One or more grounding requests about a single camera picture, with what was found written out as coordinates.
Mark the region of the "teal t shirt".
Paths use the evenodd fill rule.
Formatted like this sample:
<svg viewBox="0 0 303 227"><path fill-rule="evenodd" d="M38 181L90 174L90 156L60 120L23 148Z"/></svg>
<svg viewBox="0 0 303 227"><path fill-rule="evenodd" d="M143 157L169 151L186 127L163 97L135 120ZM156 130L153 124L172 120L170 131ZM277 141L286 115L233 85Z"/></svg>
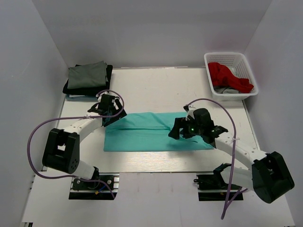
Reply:
<svg viewBox="0 0 303 227"><path fill-rule="evenodd" d="M175 140L168 136L175 118L185 112L130 113L105 128L105 152L158 152L211 150L200 137Z"/></svg>

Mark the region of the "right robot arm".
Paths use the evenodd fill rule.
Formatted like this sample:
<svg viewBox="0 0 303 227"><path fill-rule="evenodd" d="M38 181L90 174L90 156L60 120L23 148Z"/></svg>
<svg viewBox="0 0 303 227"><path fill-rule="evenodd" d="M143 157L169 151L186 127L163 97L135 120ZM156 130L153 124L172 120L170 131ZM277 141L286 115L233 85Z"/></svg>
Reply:
<svg viewBox="0 0 303 227"><path fill-rule="evenodd" d="M176 118L168 136L189 140L200 136L214 148L234 155L246 169L221 164L211 175L198 175L194 180L199 190L226 190L240 187L252 190L266 203L272 203L294 188L294 181L281 154L254 149L240 140L235 140L228 130L215 125L205 108L186 109L185 117Z"/></svg>

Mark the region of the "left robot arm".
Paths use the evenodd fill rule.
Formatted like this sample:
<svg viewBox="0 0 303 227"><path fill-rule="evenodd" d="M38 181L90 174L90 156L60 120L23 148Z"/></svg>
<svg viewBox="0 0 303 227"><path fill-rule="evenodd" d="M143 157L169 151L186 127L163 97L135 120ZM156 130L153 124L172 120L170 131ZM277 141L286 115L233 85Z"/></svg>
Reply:
<svg viewBox="0 0 303 227"><path fill-rule="evenodd" d="M80 143L96 129L127 116L120 96L105 92L100 95L85 116L63 129L53 128L48 135L42 164L46 167L84 179L85 185L94 189L99 186L98 169L80 160Z"/></svg>

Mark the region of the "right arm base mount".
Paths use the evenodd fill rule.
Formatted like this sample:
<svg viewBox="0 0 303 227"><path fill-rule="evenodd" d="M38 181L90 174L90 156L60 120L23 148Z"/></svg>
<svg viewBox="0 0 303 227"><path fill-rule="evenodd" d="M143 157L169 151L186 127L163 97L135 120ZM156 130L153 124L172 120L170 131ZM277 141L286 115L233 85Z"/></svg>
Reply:
<svg viewBox="0 0 303 227"><path fill-rule="evenodd" d="M228 184L220 183L214 173L198 173L193 182L199 201L225 201Z"/></svg>

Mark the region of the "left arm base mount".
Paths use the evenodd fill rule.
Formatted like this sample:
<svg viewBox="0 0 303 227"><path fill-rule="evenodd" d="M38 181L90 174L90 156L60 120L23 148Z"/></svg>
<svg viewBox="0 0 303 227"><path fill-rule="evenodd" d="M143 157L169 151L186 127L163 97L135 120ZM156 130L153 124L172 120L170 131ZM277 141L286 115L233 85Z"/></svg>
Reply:
<svg viewBox="0 0 303 227"><path fill-rule="evenodd" d="M119 174L99 174L99 179L109 186L114 196L117 195ZM113 199L110 190L103 183L72 179L69 200L111 201Z"/></svg>

